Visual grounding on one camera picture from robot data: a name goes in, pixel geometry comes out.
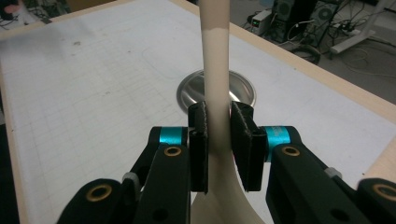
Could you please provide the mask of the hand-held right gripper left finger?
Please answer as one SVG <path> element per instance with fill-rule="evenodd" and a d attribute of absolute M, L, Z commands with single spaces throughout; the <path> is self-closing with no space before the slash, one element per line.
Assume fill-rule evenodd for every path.
<path fill-rule="evenodd" d="M 208 193 L 208 128 L 205 101 L 188 107 L 188 126 L 155 126 L 148 141 L 159 146 L 184 146 L 190 152 L 191 191 Z"/>

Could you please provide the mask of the beige wooden spatula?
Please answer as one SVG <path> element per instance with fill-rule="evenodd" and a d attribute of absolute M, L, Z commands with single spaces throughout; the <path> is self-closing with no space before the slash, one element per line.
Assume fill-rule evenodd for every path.
<path fill-rule="evenodd" d="M 191 224 L 264 224 L 237 180 L 230 127 L 230 0 L 199 0 L 208 127 L 208 192 L 198 193 Z"/>

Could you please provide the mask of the round metal bowl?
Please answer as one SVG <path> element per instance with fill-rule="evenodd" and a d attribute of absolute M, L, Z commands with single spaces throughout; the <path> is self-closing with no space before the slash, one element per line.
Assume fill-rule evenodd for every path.
<path fill-rule="evenodd" d="M 227 117 L 230 103 L 240 102 L 254 106 L 256 91 L 253 84 L 243 75 L 230 70 L 229 76 L 220 80 L 206 78 L 203 70 L 187 75 L 177 87 L 177 102 L 184 112 L 195 103 L 205 101 L 208 114 L 214 118 Z"/>

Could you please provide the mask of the small white power supply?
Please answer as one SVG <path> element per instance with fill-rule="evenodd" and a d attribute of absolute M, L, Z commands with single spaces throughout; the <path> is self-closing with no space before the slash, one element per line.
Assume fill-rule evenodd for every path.
<path fill-rule="evenodd" d="M 271 19 L 271 10 L 263 10 L 254 15 L 250 21 L 250 32 L 254 35 L 263 35 L 269 29 Z"/>

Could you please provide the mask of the black computer tower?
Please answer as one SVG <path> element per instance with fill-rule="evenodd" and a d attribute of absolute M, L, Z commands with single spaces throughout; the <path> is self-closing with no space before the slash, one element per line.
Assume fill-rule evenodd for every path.
<path fill-rule="evenodd" d="M 311 14 L 311 22 L 306 26 L 307 36 L 318 43 L 333 19 L 341 0 L 318 0 Z"/>
<path fill-rule="evenodd" d="M 304 0 L 276 0 L 274 13 L 271 37 L 276 42 L 285 42 L 299 35 L 304 25 L 296 26 L 296 24 L 305 21 L 308 17 Z"/>

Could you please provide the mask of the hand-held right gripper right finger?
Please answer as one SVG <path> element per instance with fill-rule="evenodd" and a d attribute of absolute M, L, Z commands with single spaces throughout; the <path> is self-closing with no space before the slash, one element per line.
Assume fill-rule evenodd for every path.
<path fill-rule="evenodd" d="M 302 143 L 293 126 L 258 126 L 253 114 L 252 106 L 231 103 L 232 151 L 244 191 L 262 189 L 264 164 L 271 161 L 278 145 Z"/>

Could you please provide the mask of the white desk leg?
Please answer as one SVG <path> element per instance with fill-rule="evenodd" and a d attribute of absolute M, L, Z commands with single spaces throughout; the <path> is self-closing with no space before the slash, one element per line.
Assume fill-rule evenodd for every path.
<path fill-rule="evenodd" d="M 339 54 L 372 38 L 376 20 L 386 12 L 396 13 L 396 0 L 342 0 L 329 25 L 330 54 Z"/>

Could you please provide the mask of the white grid mat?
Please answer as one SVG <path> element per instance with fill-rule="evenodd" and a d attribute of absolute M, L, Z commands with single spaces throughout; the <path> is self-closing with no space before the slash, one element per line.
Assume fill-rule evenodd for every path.
<path fill-rule="evenodd" d="M 120 0 L 0 33 L 0 92 L 22 224 L 54 224 L 87 182 L 119 179 L 154 126 L 183 126 L 202 68 L 196 6 Z M 350 185 L 396 159 L 396 105 L 233 26 L 230 66 L 260 125 L 291 125 Z"/>

